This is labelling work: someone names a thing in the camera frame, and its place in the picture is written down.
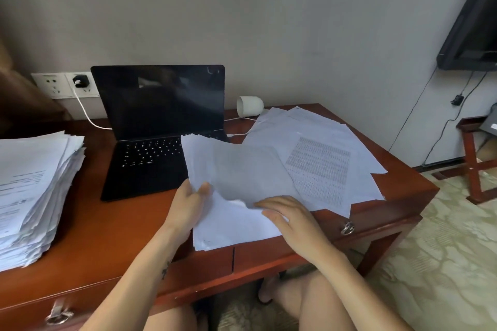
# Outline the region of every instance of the power outlet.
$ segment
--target power outlet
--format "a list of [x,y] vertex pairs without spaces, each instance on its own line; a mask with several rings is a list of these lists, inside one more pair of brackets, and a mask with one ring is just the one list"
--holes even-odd
[[[84,88],[79,88],[75,84],[74,78],[77,76],[88,77],[89,84]],[[95,80],[91,75],[91,72],[66,72],[65,77],[67,78],[67,83],[76,92],[79,98],[83,97],[99,97],[98,89],[96,88]]]
[[38,88],[52,99],[74,98],[63,73],[31,74]]

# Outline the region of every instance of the black plug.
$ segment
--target black plug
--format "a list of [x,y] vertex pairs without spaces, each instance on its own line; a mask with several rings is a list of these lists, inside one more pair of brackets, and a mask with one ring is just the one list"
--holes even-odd
[[74,82],[74,86],[76,88],[86,88],[90,85],[90,80],[86,75],[77,75],[72,78],[72,81]]
[[457,95],[450,103],[454,106],[459,106],[460,104],[463,103],[464,96],[463,95]]

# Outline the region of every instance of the cup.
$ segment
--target cup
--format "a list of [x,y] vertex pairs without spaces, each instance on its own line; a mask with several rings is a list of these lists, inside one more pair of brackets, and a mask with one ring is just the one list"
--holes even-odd
[[240,96],[237,99],[238,116],[256,116],[264,110],[264,102],[255,96]]

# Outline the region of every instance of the person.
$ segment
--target person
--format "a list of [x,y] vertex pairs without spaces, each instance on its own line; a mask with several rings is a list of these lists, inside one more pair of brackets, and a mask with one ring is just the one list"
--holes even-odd
[[[152,240],[91,315],[81,331],[200,330],[193,309],[183,306],[149,317],[158,284],[177,248],[198,222],[210,185],[197,192],[186,180],[177,190],[169,214]],[[280,230],[295,252],[318,269],[306,276],[264,279],[261,302],[274,300],[299,320],[300,330],[402,331],[412,328],[388,308],[326,238],[310,212],[291,196],[262,200],[256,206]]]

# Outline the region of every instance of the person's left hand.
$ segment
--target person's left hand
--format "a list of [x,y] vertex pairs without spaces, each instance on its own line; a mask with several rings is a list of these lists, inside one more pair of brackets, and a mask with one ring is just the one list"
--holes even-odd
[[208,182],[193,192],[189,179],[185,179],[176,190],[163,227],[174,231],[178,246],[188,239],[190,230],[200,219],[205,198],[210,192],[211,185]]

